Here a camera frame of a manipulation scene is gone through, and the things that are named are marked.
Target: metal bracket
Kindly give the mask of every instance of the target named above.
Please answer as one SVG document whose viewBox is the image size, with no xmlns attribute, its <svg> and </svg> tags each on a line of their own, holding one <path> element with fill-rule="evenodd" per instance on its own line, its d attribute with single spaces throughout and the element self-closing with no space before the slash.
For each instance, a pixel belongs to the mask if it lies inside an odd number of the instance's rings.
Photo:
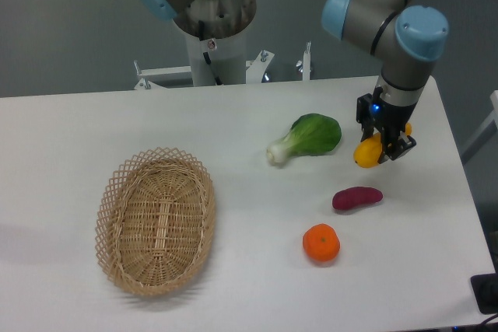
<svg viewBox="0 0 498 332">
<path fill-rule="evenodd" d="M 494 110 L 477 127 L 465 142 L 460 153 L 461 163 L 465 165 L 495 135 L 498 128 L 498 91 L 491 94 Z"/>
<path fill-rule="evenodd" d="M 261 83 L 274 57 L 272 52 L 263 50 L 253 61 L 246 61 L 246 83 Z M 142 70 L 136 60 L 134 65 L 139 79 L 134 89 L 164 89 L 172 86 L 175 81 L 192 78 L 190 66 Z M 157 85 L 153 81 L 164 82 L 165 86 Z"/>
</svg>

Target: yellow lemon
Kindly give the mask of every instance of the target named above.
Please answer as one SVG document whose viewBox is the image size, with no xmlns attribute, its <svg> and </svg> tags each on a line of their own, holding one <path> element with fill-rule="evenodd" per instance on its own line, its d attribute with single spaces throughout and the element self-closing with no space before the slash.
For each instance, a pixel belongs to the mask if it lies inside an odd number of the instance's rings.
<svg viewBox="0 0 498 332">
<path fill-rule="evenodd" d="M 412 125 L 406 124 L 407 135 L 412 133 Z M 381 133 L 377 132 L 372 137 L 358 144 L 353 158 L 360 167 L 370 168 L 379 165 L 379 157 L 382 153 Z"/>
</svg>

